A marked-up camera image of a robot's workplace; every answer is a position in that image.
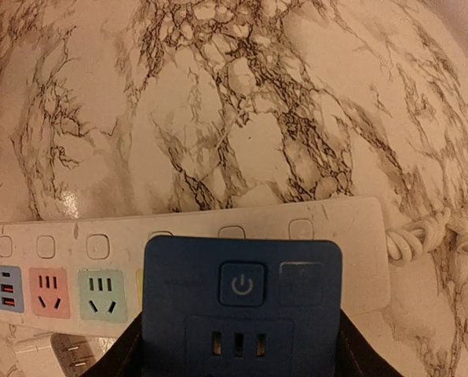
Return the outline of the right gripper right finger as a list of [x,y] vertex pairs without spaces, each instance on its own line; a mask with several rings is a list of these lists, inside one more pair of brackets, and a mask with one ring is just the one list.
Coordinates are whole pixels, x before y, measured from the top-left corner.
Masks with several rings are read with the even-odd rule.
[[371,347],[344,311],[341,311],[338,331],[338,376],[402,376]]

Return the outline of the white multicolour power strip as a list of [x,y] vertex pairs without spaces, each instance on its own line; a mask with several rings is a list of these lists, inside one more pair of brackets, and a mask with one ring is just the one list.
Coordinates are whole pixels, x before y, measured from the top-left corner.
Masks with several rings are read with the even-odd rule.
[[389,266],[436,249],[468,252],[468,220],[448,208],[387,229],[375,198],[91,220],[0,223],[0,321],[116,337],[141,311],[144,247],[156,236],[331,240],[343,253],[342,308],[385,307]]

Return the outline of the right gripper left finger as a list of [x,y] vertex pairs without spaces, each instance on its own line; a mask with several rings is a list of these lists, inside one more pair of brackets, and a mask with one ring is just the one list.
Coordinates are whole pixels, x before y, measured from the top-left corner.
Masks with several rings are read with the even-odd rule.
[[142,313],[116,340],[108,352],[82,377],[141,377],[143,375]]

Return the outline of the white usb charger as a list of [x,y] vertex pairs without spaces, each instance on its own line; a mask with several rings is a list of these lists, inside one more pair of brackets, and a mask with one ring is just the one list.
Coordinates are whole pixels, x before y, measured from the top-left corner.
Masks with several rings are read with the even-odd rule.
[[82,376],[113,346],[114,338],[54,333],[51,346],[60,376]]

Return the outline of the blue cube socket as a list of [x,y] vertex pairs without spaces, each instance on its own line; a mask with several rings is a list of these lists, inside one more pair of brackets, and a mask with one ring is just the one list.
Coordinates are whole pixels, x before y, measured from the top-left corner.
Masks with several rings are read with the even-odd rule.
[[144,253],[146,376],[331,376],[342,252],[327,240],[158,236]]

